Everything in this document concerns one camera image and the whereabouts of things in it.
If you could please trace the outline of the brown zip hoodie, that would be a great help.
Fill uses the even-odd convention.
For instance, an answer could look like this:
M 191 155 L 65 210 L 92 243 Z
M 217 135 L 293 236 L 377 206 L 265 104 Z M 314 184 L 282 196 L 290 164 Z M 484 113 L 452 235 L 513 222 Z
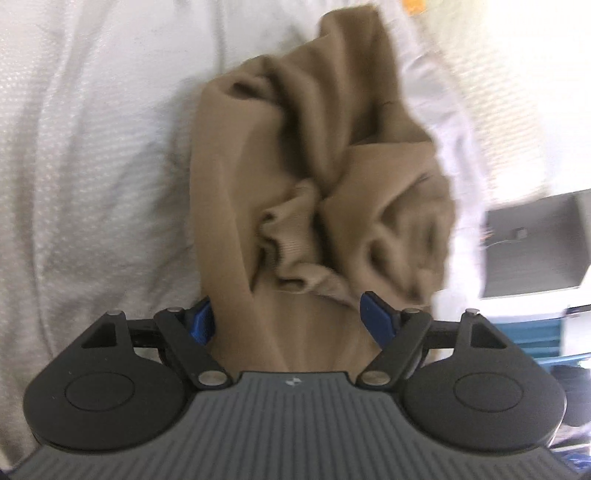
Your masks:
M 431 305 L 455 204 L 376 8 L 329 12 L 314 40 L 204 87 L 190 202 L 208 349 L 231 374 L 356 375 L 378 351 L 365 292 Z

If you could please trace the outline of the grey bed sheet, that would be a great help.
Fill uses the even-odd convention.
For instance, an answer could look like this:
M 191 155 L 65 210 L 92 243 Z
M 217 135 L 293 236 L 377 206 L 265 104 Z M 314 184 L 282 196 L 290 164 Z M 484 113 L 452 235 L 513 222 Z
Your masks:
M 1 465 L 28 383 L 102 313 L 201 294 L 192 126 L 204 85 L 314 39 L 337 1 L 1 5 Z

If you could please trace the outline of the yellow cloth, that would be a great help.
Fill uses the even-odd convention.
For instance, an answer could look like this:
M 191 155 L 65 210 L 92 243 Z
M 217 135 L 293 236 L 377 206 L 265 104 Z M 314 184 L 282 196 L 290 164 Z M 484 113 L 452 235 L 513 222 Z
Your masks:
M 403 0 L 403 7 L 410 16 L 421 15 L 428 8 L 427 0 Z

